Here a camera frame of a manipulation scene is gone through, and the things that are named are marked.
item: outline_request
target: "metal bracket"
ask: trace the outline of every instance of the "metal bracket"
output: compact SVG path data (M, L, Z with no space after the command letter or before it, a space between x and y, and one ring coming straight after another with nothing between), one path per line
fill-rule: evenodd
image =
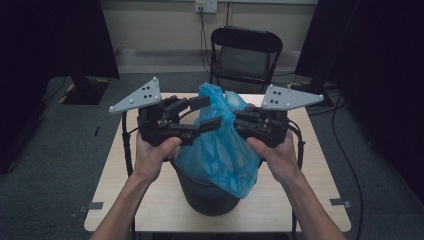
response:
M324 96L269 85L261 107L265 110L289 111L322 102Z
M128 95L128 97L121 100L115 106L111 106L109 112L120 113L135 108L147 107L160 103L161 100L159 79L153 77L152 80Z

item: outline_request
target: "hand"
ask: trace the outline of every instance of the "hand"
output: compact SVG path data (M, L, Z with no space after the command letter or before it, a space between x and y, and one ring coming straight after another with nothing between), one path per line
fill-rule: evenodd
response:
M288 181L300 172L293 145L293 133L290 130L287 131L284 143L275 148L269 148L265 143L253 137L248 138L247 143L265 158L272 175L278 182Z
M181 142L181 139L172 137L158 147L153 147L150 143L143 141L140 132L137 132L136 162L133 174L149 183L154 182L159 177L163 159L175 154Z

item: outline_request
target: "black trash can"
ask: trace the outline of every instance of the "black trash can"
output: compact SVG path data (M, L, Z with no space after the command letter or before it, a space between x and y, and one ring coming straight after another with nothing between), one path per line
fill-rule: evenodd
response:
M188 176L175 164L175 159L170 162L177 172L187 202L197 212L208 216L223 215L231 211L240 201L212 182Z

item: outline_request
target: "table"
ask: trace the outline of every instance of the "table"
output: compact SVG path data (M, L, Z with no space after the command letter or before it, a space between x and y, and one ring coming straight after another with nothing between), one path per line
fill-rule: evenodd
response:
M163 99L171 95L179 98L197 96L194 93L161 95ZM263 99L263 95L240 96L247 103L256 106L260 106ZM128 112L128 130L136 127L136 117L137 110ZM340 196L305 108L289 111L289 118L299 125L306 141L302 171L337 226L343 232L349 231L351 224L344 206L332 206L330 203L330 199L339 199ZM127 179L121 133L120 126L93 197L93 202L104 203L103 208L88 211L84 225L88 231L97 228ZM133 135L131 146L134 156L135 134ZM274 180L266 163L260 167L258 181L249 195L240 200L233 210L216 217L202 215L190 207L175 170L170 163L164 163L159 178L148 189L136 214L135 228L136 231L144 232L290 232L291 211L281 185Z

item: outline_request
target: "blue plastic bag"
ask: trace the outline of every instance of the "blue plastic bag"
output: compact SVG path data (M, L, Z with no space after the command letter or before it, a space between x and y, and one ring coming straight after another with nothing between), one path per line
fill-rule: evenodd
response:
M202 133L192 146L182 147L177 163L191 177L216 184L237 198L245 198L258 175L260 157L240 137L234 127L234 110L247 104L234 92L225 92L215 85L204 83L200 96L210 96L210 107L200 110L196 124L205 119L222 116L221 127Z

